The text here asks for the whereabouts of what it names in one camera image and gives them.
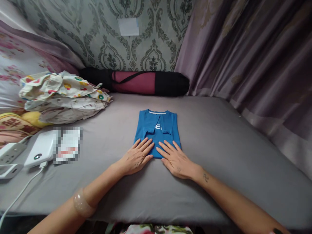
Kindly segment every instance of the gray bed sheet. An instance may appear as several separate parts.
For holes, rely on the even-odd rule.
[[[81,156],[50,164],[29,185],[10,214],[49,214],[87,185],[132,146],[139,111],[177,113],[182,150],[207,171],[254,201],[287,228],[312,228],[312,181],[219,98],[147,97],[114,94],[83,127]],[[23,163],[33,145],[14,163]],[[38,168],[0,184],[4,211]],[[173,177],[159,159],[124,177],[102,199],[94,220],[161,224],[230,224],[211,197],[190,180]]]

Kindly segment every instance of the yellow pillow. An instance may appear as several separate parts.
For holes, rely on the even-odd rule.
[[[17,114],[0,114],[0,149],[8,143],[19,142],[26,136],[34,135],[39,130]]]
[[[27,122],[30,122],[32,125],[38,128],[43,128],[45,126],[53,125],[51,123],[43,123],[39,121],[40,113],[37,111],[26,112],[22,114],[21,117],[22,119],[26,120]]]

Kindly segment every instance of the black bag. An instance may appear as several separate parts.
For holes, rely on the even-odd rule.
[[[83,68],[80,77],[111,92],[148,94],[176,97],[185,95],[189,90],[189,79],[178,72],[163,71],[113,71]]]

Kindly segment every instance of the clear bangle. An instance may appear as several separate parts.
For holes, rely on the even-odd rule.
[[[79,189],[74,197],[74,206],[78,213],[85,218],[91,217],[96,208],[91,207],[85,200],[83,188]]]

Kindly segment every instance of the folded t-shirt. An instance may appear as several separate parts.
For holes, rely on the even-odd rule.
[[[138,139],[142,141],[146,137],[149,139],[152,138],[155,143],[149,153],[152,154],[154,158],[163,158],[156,150],[156,147],[162,148],[158,144],[159,141],[163,142],[166,140],[171,145],[173,145],[172,141],[175,141],[178,146],[181,147],[177,115],[168,110],[165,112],[151,111],[149,109],[141,110],[134,142]]]

